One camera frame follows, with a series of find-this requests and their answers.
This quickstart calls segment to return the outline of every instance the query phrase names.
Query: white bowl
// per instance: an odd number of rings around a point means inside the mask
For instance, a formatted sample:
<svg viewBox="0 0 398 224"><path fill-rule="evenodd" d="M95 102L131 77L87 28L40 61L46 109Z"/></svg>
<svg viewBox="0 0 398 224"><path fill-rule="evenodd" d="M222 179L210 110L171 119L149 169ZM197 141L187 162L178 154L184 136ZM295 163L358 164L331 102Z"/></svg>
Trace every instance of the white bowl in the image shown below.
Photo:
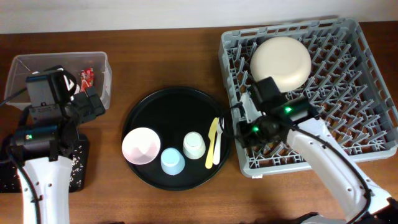
<svg viewBox="0 0 398 224"><path fill-rule="evenodd" d="M149 128L136 128L123 139L124 158L135 165L152 162L160 151L160 139L156 132Z"/></svg>
<svg viewBox="0 0 398 224"><path fill-rule="evenodd" d="M290 37L274 37L254 52L250 70L255 81L272 77L280 92L295 90L311 73L311 56L307 48Z"/></svg>

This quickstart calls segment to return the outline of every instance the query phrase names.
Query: white wall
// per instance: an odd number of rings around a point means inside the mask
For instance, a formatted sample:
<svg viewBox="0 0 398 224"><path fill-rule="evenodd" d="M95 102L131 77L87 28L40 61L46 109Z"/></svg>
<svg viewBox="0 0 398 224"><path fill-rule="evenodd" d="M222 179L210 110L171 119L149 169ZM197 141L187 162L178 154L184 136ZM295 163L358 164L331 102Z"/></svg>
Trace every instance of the white wall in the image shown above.
<svg viewBox="0 0 398 224"><path fill-rule="evenodd" d="M0 33L398 20L397 0L0 0Z"/></svg>

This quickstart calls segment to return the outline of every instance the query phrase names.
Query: green led light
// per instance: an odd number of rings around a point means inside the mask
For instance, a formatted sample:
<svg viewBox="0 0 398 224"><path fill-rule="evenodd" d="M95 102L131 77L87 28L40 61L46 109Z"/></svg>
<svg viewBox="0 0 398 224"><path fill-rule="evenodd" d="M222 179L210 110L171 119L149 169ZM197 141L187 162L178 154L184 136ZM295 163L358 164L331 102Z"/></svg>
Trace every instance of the green led light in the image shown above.
<svg viewBox="0 0 398 224"><path fill-rule="evenodd" d="M258 131L259 131L259 127L254 126L254 127L252 128L252 130L253 130L253 132L258 132Z"/></svg>
<svg viewBox="0 0 398 224"><path fill-rule="evenodd" d="M285 107L285 112L286 112L286 113L289 113L289 112L291 112L292 110L293 110L293 109L292 109L292 108L290 108L290 107L288 107L288 106L287 106L287 107Z"/></svg>

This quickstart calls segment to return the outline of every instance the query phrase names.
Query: red package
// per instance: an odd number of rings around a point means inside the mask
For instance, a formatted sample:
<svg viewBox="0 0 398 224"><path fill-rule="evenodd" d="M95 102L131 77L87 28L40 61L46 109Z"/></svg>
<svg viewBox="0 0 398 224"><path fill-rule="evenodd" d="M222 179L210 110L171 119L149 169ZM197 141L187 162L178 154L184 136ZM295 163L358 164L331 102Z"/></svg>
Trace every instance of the red package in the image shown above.
<svg viewBox="0 0 398 224"><path fill-rule="evenodd" d="M85 91L85 88L91 87L94 85L94 72L92 68L87 68L86 70L80 73L81 78L81 88L80 91Z"/></svg>

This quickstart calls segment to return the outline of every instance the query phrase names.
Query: plastic bin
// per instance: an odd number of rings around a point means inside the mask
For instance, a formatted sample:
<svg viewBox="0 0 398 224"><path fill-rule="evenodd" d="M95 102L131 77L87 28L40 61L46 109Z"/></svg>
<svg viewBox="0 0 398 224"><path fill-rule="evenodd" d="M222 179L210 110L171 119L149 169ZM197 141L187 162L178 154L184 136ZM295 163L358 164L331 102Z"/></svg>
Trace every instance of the plastic bin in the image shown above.
<svg viewBox="0 0 398 224"><path fill-rule="evenodd" d="M93 68L95 74L94 87L105 109L109 108L111 102L112 70L105 52L18 55L14 57L8 73L4 99L26 87L26 77L32 75L32 72L42 71L56 65L62 65L65 70L74 75L79 85L81 85L79 73L84 69ZM7 102L7 104L23 110L26 106L30 105L28 92L23 92Z"/></svg>
<svg viewBox="0 0 398 224"><path fill-rule="evenodd" d="M318 110L338 143L356 162L385 159L397 151L398 131L392 120L398 112L387 90L358 22L352 18L308 21L225 32L218 52L224 87L231 106L250 86L250 59L264 41L279 36L295 38L312 58L309 79L288 92L293 100L306 96ZM232 111L233 126L246 120ZM284 142L243 148L238 141L241 172L246 177L311 169Z"/></svg>

